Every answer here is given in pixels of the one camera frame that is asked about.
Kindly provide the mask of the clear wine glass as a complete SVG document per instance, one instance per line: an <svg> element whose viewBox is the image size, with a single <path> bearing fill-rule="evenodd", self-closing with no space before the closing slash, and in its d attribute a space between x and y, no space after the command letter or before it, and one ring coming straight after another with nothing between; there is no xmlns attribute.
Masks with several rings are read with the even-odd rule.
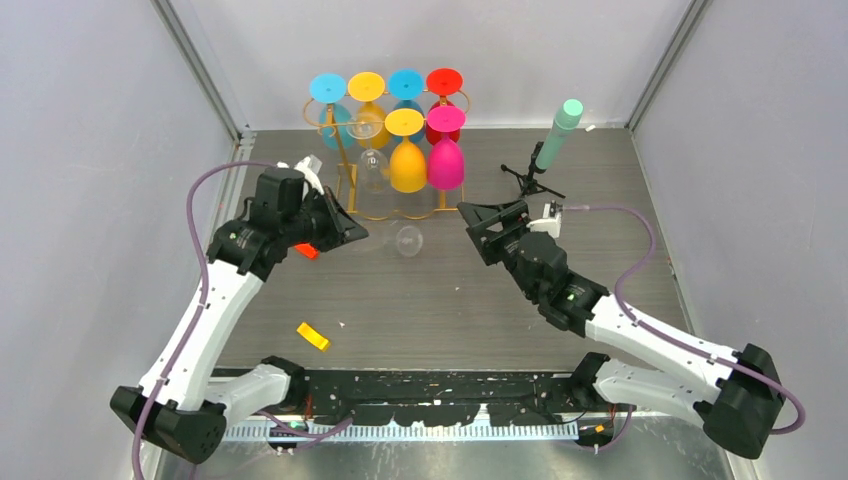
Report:
<svg viewBox="0 0 848 480"><path fill-rule="evenodd" d="M369 237L362 241L360 249L390 258L412 258L420 253L423 243L421 230L412 224L379 223L369 230Z"/></svg>
<svg viewBox="0 0 848 480"><path fill-rule="evenodd" d="M363 148L358 161L359 183L370 193L382 193L388 186L389 161L382 152L389 141L389 132L380 114L360 111L347 125L347 132Z"/></svg>

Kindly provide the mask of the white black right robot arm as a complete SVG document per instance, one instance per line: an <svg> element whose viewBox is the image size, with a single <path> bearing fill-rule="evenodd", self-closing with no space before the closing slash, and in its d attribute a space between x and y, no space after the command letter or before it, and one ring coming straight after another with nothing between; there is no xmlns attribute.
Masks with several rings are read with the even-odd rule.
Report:
<svg viewBox="0 0 848 480"><path fill-rule="evenodd" d="M549 324L649 364L643 369L588 353L571 375L577 406L591 411L607 402L659 411L747 459L759 458L768 438L779 434L775 423L789 394L772 356L754 344L736 350L695 337L573 271L556 242L561 205L546 204L539 220L523 200L457 208L484 263L502 264Z"/></svg>

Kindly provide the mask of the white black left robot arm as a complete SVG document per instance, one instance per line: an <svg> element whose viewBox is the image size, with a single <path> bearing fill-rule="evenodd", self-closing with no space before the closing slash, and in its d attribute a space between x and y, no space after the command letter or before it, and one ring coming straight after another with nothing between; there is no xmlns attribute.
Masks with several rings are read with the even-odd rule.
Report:
<svg viewBox="0 0 848 480"><path fill-rule="evenodd" d="M197 290L167 345L135 386L119 386L110 408L146 441L199 465L227 428L276 407L298 412L308 396L303 367L270 356L224 384L209 380L235 325L290 248L329 252L367 237L318 178L319 163L265 166L244 216L229 220L202 248L190 233L201 267Z"/></svg>

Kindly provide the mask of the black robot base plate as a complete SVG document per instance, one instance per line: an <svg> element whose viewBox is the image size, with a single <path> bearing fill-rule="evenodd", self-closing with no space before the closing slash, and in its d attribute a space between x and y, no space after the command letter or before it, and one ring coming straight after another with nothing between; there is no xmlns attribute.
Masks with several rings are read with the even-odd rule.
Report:
<svg viewBox="0 0 848 480"><path fill-rule="evenodd" d="M291 404L267 407L321 425L351 418L357 426L497 427L565 423L588 413L626 412L550 371L311 369Z"/></svg>

